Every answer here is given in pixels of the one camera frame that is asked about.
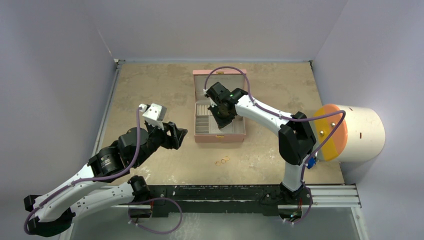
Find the pink jewelry box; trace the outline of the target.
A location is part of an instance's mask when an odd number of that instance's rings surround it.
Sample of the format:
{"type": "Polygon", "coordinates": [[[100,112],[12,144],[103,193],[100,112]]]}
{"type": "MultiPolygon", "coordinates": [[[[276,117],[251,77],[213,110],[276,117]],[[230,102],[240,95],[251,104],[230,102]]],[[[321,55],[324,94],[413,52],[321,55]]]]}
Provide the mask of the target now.
{"type": "Polygon", "coordinates": [[[229,103],[214,101],[219,97],[234,98],[247,89],[244,74],[231,68],[194,70],[192,72],[194,105],[194,141],[196,143],[241,143],[246,137],[245,119],[236,115],[229,103]]]}

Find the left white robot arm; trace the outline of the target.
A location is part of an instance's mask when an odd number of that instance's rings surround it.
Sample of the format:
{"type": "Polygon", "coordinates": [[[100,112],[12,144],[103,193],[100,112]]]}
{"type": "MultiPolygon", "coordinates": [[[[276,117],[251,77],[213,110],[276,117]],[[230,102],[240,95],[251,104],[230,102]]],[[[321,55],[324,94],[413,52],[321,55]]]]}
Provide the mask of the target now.
{"type": "Polygon", "coordinates": [[[142,176],[133,176],[123,184],[92,193],[141,166],[157,149],[177,150],[188,131],[175,123],[163,128],[146,124],[129,129],[110,146],[102,148],[74,176],[44,195],[24,198],[29,215],[24,221],[28,235],[52,237],[70,228],[76,221],[113,205],[148,204],[166,200],[154,197],[142,176]]]}

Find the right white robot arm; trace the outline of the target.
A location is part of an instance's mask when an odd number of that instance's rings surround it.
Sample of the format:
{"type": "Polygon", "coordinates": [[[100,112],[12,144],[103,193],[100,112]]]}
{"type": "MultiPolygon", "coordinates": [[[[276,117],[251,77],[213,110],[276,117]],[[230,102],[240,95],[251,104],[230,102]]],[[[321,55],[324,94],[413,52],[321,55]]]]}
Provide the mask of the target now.
{"type": "Polygon", "coordinates": [[[317,140],[306,116],[302,112],[290,114],[268,105],[261,106],[241,88],[228,90],[220,82],[204,89],[210,100],[208,109],[219,129],[231,124],[236,117],[250,119],[267,128],[278,137],[279,154],[285,160],[280,196],[288,204],[300,198],[302,165],[312,153],[317,140]]]}

